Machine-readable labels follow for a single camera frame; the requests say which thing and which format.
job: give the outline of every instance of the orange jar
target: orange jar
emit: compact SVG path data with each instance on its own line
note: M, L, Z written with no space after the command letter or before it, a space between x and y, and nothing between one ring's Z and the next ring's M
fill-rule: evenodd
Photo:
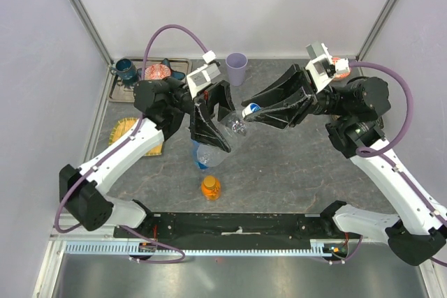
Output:
M221 196L221 182L214 176L206 176L202 182L202 193L208 200Z

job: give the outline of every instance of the blue mug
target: blue mug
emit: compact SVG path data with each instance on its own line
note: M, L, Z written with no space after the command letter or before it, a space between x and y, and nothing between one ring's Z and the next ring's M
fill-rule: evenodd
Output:
M123 81L130 81L136 79L137 68L130 59L120 59L114 68L110 69L113 75L117 75Z

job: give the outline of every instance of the purple cup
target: purple cup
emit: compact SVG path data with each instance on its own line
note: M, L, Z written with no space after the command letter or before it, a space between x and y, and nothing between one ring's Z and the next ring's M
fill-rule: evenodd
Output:
M234 87L242 85L245 81L245 69L247 67L247 57L240 52L229 54L225 60L230 84Z

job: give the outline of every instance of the wall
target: wall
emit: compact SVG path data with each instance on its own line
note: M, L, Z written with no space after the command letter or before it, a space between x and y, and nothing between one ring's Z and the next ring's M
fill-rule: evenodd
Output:
M386 0L82 0L114 58L142 56L165 24L183 24L218 56L306 57L321 40L333 54L355 55ZM165 32L153 55L199 57L179 32Z
M409 83L415 103L413 123L396 152L412 174L447 205L447 1L399 0L366 61L393 68ZM367 71L368 75L376 73ZM406 111L404 95L390 80L391 137ZM440 258L447 260L447 251Z
M106 65L68 0L0 0L0 296L30 297Z

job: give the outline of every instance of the tray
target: tray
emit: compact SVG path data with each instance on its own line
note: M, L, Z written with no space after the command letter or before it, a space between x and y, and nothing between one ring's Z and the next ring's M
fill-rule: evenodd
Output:
M136 59L129 57L129 59L138 68L142 67L142 59ZM150 58L147 59L146 67L152 64L158 64L163 61L164 58ZM169 59L170 66L173 70L180 71L185 75L188 75L192 69L192 62L189 59ZM133 86L123 85L121 79L115 75L115 78L110 83L108 100L116 103L133 103Z

